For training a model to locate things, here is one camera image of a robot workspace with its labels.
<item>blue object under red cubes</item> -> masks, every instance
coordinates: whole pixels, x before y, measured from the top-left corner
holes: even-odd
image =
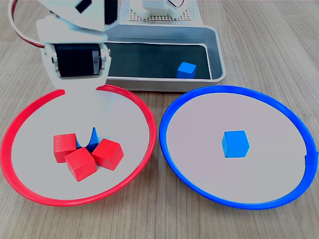
[[[92,153],[98,145],[99,145],[99,137],[98,137],[98,134],[97,134],[96,129],[95,129],[95,127],[94,127],[94,128],[93,128],[93,131],[92,131],[92,135],[91,135],[90,142],[89,142],[89,144],[86,146],[86,149],[87,149],[90,153]],[[79,144],[78,140],[76,140],[76,148],[77,148],[77,149],[82,148],[82,146]]]
[[[196,74],[196,65],[187,62],[182,62],[177,69],[177,78],[179,79],[194,79]]]
[[[224,133],[222,146],[226,158],[246,157],[250,148],[245,131],[227,131]]]

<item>wooden table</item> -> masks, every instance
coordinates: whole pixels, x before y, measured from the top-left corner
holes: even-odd
[[[221,82],[265,93],[294,111],[319,146],[319,2],[199,1],[206,25],[219,34],[227,77]],[[37,38],[48,14],[22,1],[16,23]],[[40,51],[20,40],[0,1],[0,133],[34,100],[54,90]],[[157,127],[180,94],[137,93]],[[166,163],[159,143],[143,172],[120,192],[72,208],[20,196],[0,174],[1,239],[318,239],[319,177],[294,202],[267,211],[214,203],[189,189]]]

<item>metal tray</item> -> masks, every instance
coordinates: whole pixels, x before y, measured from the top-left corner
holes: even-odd
[[[207,53],[210,79],[136,78],[109,76],[107,84],[131,91],[187,92],[210,86],[226,76],[217,32],[209,26],[119,24],[106,31],[107,42],[201,45]]]

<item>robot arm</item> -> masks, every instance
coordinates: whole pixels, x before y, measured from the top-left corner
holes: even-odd
[[[94,91],[106,83],[111,65],[106,30],[119,23],[120,0],[39,0],[55,15],[37,21],[40,42],[24,36],[13,20],[17,0],[8,13],[18,35],[41,49],[52,84],[66,93]],[[151,13],[188,7],[189,0],[131,0]]]

